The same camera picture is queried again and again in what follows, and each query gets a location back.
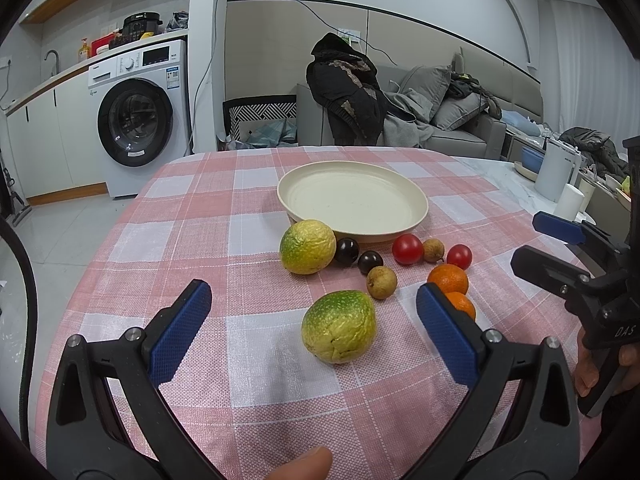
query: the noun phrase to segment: faucet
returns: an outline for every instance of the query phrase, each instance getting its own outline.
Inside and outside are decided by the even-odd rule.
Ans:
[[[53,70],[51,71],[51,77],[58,75],[60,73],[60,56],[58,55],[58,53],[55,50],[49,50],[47,52],[47,55],[44,57],[44,61],[47,60],[47,57],[49,57],[49,54],[55,54],[56,55],[56,73],[53,73]]]

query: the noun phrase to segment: white cup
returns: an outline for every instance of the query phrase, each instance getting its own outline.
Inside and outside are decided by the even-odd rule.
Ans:
[[[575,217],[578,216],[583,200],[584,194],[577,187],[565,184],[554,215],[573,222]]]
[[[595,191],[596,187],[588,180],[582,179],[580,181],[579,189],[580,192],[584,195],[584,200],[582,201],[582,205],[580,206],[580,212],[584,213],[587,209],[587,206],[589,205],[589,202],[591,201],[591,197],[593,196],[593,192]]]

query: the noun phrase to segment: screw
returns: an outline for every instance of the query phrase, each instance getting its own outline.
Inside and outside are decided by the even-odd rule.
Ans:
[[[124,339],[127,341],[137,341],[140,339],[140,336],[142,336],[142,329],[138,327],[129,328],[129,330],[124,333]]]
[[[491,330],[487,330],[484,333],[484,337],[489,343],[499,343],[500,341],[502,341],[502,334],[498,332],[495,328],[492,328]]]
[[[545,343],[549,348],[560,348],[560,340],[557,337],[547,337]]]
[[[68,344],[69,346],[71,346],[71,348],[73,348],[74,346],[78,346],[81,341],[82,341],[82,336],[78,334],[73,334],[72,336],[69,337],[69,339],[66,340],[66,344]]]

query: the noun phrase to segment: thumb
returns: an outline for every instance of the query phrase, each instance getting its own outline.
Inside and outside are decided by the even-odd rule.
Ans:
[[[265,480],[325,480],[333,461],[331,451],[315,447],[274,469]]]

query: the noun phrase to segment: washing machine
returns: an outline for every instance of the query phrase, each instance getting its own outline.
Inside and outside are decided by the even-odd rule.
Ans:
[[[184,40],[89,66],[89,94],[109,195],[140,192],[164,164],[190,154]]]

